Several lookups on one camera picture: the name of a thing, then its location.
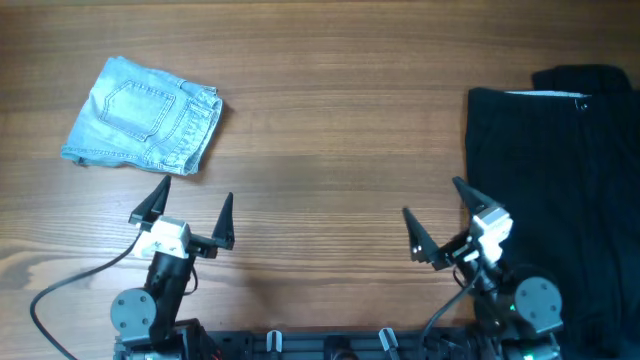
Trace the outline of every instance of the black cloth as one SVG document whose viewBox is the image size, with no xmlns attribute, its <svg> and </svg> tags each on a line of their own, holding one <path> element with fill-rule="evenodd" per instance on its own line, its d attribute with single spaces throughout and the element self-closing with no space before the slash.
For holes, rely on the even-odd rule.
<svg viewBox="0 0 640 360">
<path fill-rule="evenodd" d="M 640 342 L 640 92 L 610 66 L 534 74 L 536 90 L 469 92 L 469 184 L 514 220 L 509 265 L 550 272 L 563 297 L 563 352 L 621 356 Z"/>
</svg>

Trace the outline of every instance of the robotic arm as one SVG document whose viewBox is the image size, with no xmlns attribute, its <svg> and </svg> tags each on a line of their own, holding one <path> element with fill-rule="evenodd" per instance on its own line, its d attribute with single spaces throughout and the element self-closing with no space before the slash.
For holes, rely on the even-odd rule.
<svg viewBox="0 0 640 360">
<path fill-rule="evenodd" d="M 465 290 L 475 300 L 477 323 L 470 327 L 469 337 L 478 344 L 480 358 L 561 359 L 554 337 L 562 329 L 558 288 L 541 271 L 532 267 L 515 271 L 500 259 L 499 244 L 513 226 L 509 213 L 461 178 L 453 182 L 469 208 L 469 228 L 439 248 L 409 209 L 403 209 L 411 259 L 430 263 L 436 271 L 455 266 L 462 272 Z M 422 333 L 426 339 L 430 325 Z M 439 351 L 438 341 L 435 350 Z"/>
<path fill-rule="evenodd" d="M 411 259 L 429 263 L 437 271 L 455 266 L 465 280 L 463 284 L 456 278 L 463 289 L 424 331 L 396 336 L 390 328 L 379 333 L 285 335 L 274 330 L 265 337 L 247 332 L 207 334 L 197 319 L 176 322 L 190 274 L 197 286 L 196 257 L 215 258 L 219 248 L 233 249 L 233 194 L 229 193 L 208 238 L 192 234 L 186 222 L 163 215 L 171 185 L 171 178 L 165 177 L 129 219 L 140 229 L 133 253 L 153 254 L 153 260 L 144 286 L 123 291 L 111 306 L 111 321 L 120 333 L 114 360 L 336 360 L 326 348 L 329 338 L 336 336 L 353 340 L 345 343 L 348 351 L 343 352 L 350 359 L 358 359 L 358 354 L 391 360 L 561 359 L 554 336 L 562 328 L 558 288 L 532 267 L 519 271 L 505 264 L 500 243 L 513 226 L 509 213 L 461 178 L 453 182 L 469 208 L 471 222 L 444 246 L 438 247 L 411 211 L 403 209 Z M 434 328 L 438 317 L 466 294 L 475 300 L 476 323 L 466 328 Z M 214 342 L 217 337 L 222 341 Z M 234 337 L 242 339 L 235 348 L 230 345 Z"/>
<path fill-rule="evenodd" d="M 213 259 L 219 248 L 233 249 L 233 194 L 207 238 L 163 215 L 170 186 L 166 176 L 129 218 L 140 229 L 133 253 L 153 254 L 153 260 L 144 287 L 123 291 L 111 305 L 111 322 L 120 332 L 114 359 L 212 359 L 218 351 L 197 319 L 176 322 L 176 315 L 190 275 L 196 274 L 196 257 Z"/>
</svg>

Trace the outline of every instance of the denim shorts seam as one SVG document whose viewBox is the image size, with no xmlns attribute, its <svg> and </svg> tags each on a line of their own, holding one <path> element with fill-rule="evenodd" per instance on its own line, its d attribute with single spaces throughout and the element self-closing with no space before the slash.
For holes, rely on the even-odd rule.
<svg viewBox="0 0 640 360">
<path fill-rule="evenodd" d="M 206 90 L 212 92 L 214 96 L 218 95 L 218 89 L 216 89 L 214 86 L 202 85 L 202 87 L 205 88 Z"/>
<path fill-rule="evenodd" d="M 192 110 L 192 109 L 193 109 L 193 106 L 189 105 L 189 110 Z M 169 152 L 169 155 L 167 156 L 166 160 L 163 161 L 164 164 L 167 164 L 167 160 L 173 155 L 174 152 L 176 152 L 178 147 L 181 147 L 180 145 L 182 144 L 182 140 L 184 140 L 184 138 L 187 137 L 187 135 L 192 135 L 192 134 L 187 134 L 187 133 L 189 132 L 188 130 L 191 127 L 191 124 L 193 124 L 193 122 L 194 122 L 194 119 L 191 118 L 190 121 L 189 121 L 189 124 L 187 124 L 187 131 L 184 132 L 184 135 L 182 135 L 182 138 L 180 138 L 180 141 L 178 141 L 176 146 L 173 149 L 171 149 L 171 151 Z M 188 152 L 187 148 L 182 146 L 182 150 L 180 150 L 180 152 L 177 155 L 175 155 L 176 161 L 169 162 L 169 164 L 177 164 L 178 160 L 180 160 L 180 158 L 183 157 L 183 154 L 186 153 L 186 152 Z"/>
<path fill-rule="evenodd" d="M 127 87 L 138 88 L 140 90 L 144 90 L 144 91 L 146 91 L 146 92 L 148 92 L 150 94 L 153 94 L 155 96 L 163 97 L 163 98 L 166 99 L 165 103 L 164 103 L 164 106 L 162 108 L 162 111 L 160 111 L 160 114 L 158 114 L 158 117 L 156 118 L 156 120 L 155 120 L 155 122 L 153 124 L 153 127 L 151 128 L 151 130 L 148 131 L 147 134 L 140 135 L 140 134 L 133 133 L 133 132 L 121 127 L 121 126 L 118 126 L 116 124 L 110 123 L 110 122 L 106 121 L 106 119 L 105 119 L 106 115 L 109 112 L 109 103 L 110 103 L 111 99 L 117 93 L 119 93 L 120 91 L 124 90 Z M 144 140 L 146 140 L 146 138 L 148 138 L 149 136 L 155 134 L 158 131 L 158 129 L 160 128 L 160 125 L 162 124 L 162 120 L 167 115 L 167 112 L 169 112 L 169 109 L 171 108 L 171 106 L 175 102 L 175 99 L 176 99 L 176 97 L 173 94 L 169 94 L 169 93 L 166 93 L 164 91 L 160 91 L 160 90 L 145 86 L 145 85 L 137 83 L 137 82 L 135 82 L 133 80 L 127 80 L 122 85 L 120 85 L 117 89 L 113 90 L 109 95 L 107 95 L 105 97 L 103 110 L 102 110 L 102 113 L 100 114 L 100 117 L 98 119 L 100 120 L 100 122 L 105 123 L 105 124 L 115 128 L 115 129 L 117 129 L 117 130 L 119 130 L 119 131 L 121 131 L 121 132 L 123 132 L 123 133 L 125 133 L 125 134 L 127 134 L 127 135 L 129 135 L 131 137 L 133 137 L 134 139 L 136 139 L 138 141 L 144 141 Z"/>
<path fill-rule="evenodd" d="M 211 116 L 213 114 L 212 114 L 212 112 L 209 112 L 209 115 L 207 115 L 207 116 L 205 116 L 205 114 L 202 114 L 202 115 L 203 115 L 202 119 L 203 119 L 203 123 L 204 123 L 204 122 L 207 122 L 207 120 L 208 120 L 208 122 L 210 122 L 211 121 Z M 189 125 L 193 124 L 195 121 L 196 121 L 195 119 L 192 119 L 189 122 Z M 180 153 L 178 155 L 176 155 L 176 161 L 173 162 L 173 164 L 179 164 L 180 167 L 184 167 L 186 165 L 186 163 L 187 163 L 187 160 L 193 154 L 195 154 L 196 151 L 198 151 L 198 148 L 200 147 L 200 145 L 204 141 L 206 135 L 207 135 L 207 131 L 202 131 L 201 126 L 194 126 L 194 131 L 191 134 L 193 140 L 190 141 L 187 144 L 188 146 L 183 146 L 183 149 L 180 151 Z M 177 147 L 178 146 L 176 146 L 176 148 L 174 148 L 172 150 L 171 154 L 173 154 L 173 151 L 175 151 L 177 149 Z"/>
<path fill-rule="evenodd" d="M 211 117 L 211 113 L 213 113 L 213 110 L 205 109 L 198 104 L 193 104 L 193 106 L 191 106 L 191 109 L 202 115 L 202 117 Z"/>
<path fill-rule="evenodd" d="M 119 152 L 108 151 L 108 150 L 81 149 L 81 148 L 74 148 L 70 146 L 64 146 L 62 149 L 63 151 L 73 151 L 78 153 L 87 153 L 87 154 L 96 154 L 96 155 L 109 155 L 109 156 L 115 156 L 115 157 L 124 158 L 124 159 L 136 159 L 136 160 L 140 159 L 140 156 L 138 155 L 131 155 L 131 154 L 119 153 Z"/>
<path fill-rule="evenodd" d="M 180 172 L 180 166 L 171 166 L 171 165 L 166 165 L 166 164 L 161 164 L 161 163 L 155 163 L 156 167 L 160 170 L 169 170 L 169 171 L 176 171 L 176 172 Z"/>
<path fill-rule="evenodd" d="M 151 151 L 153 149 L 155 149 L 156 147 L 158 147 L 160 144 L 164 143 L 165 141 L 169 140 L 169 138 L 171 136 L 173 136 L 173 133 L 176 132 L 176 130 L 178 129 L 178 126 L 182 122 L 182 119 L 184 118 L 185 114 L 187 113 L 187 110 L 189 109 L 190 104 L 191 104 L 191 100 L 187 100 L 187 103 L 185 104 L 185 106 L 182 109 L 182 111 L 180 111 L 180 114 L 178 114 L 176 122 L 175 122 L 175 124 L 173 124 L 173 128 L 171 129 L 169 134 L 167 134 L 167 136 L 165 136 L 164 139 L 162 139 L 162 140 L 158 141 L 157 143 L 151 145 L 149 147 L 149 149 L 147 149 L 147 151 L 144 152 L 143 159 L 145 161 L 147 161 L 147 158 L 148 158 L 149 154 L 151 153 Z"/>
</svg>

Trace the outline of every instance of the light blue denim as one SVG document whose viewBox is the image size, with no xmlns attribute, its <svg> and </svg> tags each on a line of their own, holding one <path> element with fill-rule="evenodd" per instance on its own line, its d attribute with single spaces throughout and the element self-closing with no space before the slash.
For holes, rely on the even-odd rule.
<svg viewBox="0 0 640 360">
<path fill-rule="evenodd" d="M 221 111 L 214 87 L 110 58 L 60 156 L 80 165 L 195 174 Z"/>
</svg>

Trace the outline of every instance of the wood grain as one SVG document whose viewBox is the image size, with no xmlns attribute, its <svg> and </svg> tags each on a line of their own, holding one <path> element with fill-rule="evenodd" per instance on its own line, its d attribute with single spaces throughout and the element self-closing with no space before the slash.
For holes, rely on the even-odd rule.
<svg viewBox="0 0 640 360">
<path fill-rule="evenodd" d="M 568 63 L 615 64 L 637 83 L 639 10 L 551 0 L 0 9 L 0 358 L 59 358 L 30 300 L 126 248 L 129 212 L 161 179 L 59 158 L 109 56 L 214 85 L 225 100 L 201 172 L 174 179 L 167 214 L 206 234 L 233 191 L 236 248 L 198 261 L 200 290 L 180 317 L 211 330 L 413 329 L 457 288 L 409 261 L 400 208 L 440 242 L 461 228 L 450 178 L 464 174 L 466 91 L 528 89 L 533 71 Z M 147 266 L 127 258 L 53 293 L 44 323 L 80 358 L 110 358 L 110 303 Z M 471 318 L 466 303 L 442 323 Z"/>
</svg>

